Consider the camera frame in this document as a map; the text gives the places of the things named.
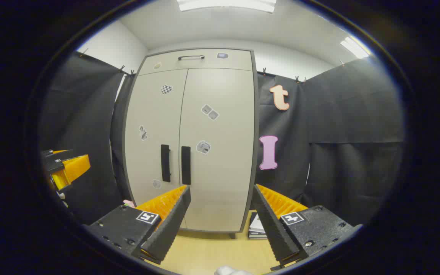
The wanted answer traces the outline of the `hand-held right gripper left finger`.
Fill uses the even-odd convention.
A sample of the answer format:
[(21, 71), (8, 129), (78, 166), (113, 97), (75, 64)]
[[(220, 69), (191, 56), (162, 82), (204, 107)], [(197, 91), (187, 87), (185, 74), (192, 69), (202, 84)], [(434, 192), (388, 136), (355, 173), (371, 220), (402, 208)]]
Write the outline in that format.
[(189, 186), (180, 186), (138, 207), (120, 205), (87, 226), (87, 231), (122, 254), (160, 264), (190, 202)]

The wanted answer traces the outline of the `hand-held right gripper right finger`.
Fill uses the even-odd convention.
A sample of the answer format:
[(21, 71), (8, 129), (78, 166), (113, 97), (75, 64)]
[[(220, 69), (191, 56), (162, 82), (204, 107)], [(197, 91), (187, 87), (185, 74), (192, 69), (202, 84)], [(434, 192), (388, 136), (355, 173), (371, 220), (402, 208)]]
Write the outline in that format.
[(353, 226), (325, 206), (306, 207), (259, 184), (253, 188), (252, 201), (279, 262), (276, 270), (318, 257), (362, 227)]

